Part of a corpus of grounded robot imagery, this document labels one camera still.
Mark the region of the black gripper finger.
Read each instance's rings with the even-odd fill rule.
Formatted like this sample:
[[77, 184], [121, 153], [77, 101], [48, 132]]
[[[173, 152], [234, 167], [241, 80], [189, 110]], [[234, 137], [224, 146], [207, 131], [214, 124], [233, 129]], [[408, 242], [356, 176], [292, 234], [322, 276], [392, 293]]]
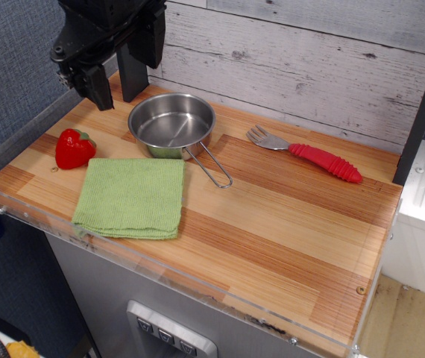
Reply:
[[74, 79], [77, 93], [88, 98], [100, 111], [114, 108], [110, 83], [102, 65], [81, 67]]
[[166, 35], [166, 7], [145, 9], [140, 13], [136, 30], [128, 43], [130, 54], [139, 62], [156, 69], [163, 58]]

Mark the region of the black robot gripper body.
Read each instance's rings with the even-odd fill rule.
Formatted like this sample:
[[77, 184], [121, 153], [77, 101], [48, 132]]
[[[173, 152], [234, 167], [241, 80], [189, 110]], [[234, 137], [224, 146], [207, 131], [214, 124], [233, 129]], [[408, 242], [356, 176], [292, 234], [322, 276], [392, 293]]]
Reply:
[[65, 22], [51, 49], [60, 81], [75, 88], [81, 67], [101, 65], [130, 42], [140, 13], [164, 1], [60, 1]]

